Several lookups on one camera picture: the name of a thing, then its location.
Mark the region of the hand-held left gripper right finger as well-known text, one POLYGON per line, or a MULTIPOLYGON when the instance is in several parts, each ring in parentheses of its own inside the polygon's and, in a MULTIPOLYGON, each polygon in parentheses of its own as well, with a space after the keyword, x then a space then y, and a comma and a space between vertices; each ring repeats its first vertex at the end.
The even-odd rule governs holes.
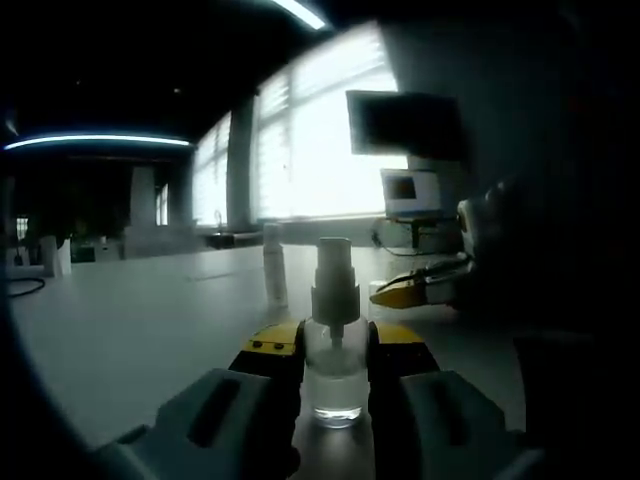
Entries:
POLYGON ((459 374, 441 370, 423 339, 368 326, 368 407, 379 479, 533 479, 545 452, 506 427, 504 412, 459 374))

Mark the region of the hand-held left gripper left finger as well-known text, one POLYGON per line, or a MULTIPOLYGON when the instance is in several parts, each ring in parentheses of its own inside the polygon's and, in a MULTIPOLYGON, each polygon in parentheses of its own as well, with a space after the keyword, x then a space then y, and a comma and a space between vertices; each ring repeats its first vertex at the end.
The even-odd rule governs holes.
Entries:
POLYGON ((109 479, 286 479, 301 410, 304 324, 268 325, 140 425, 98 449, 109 479))

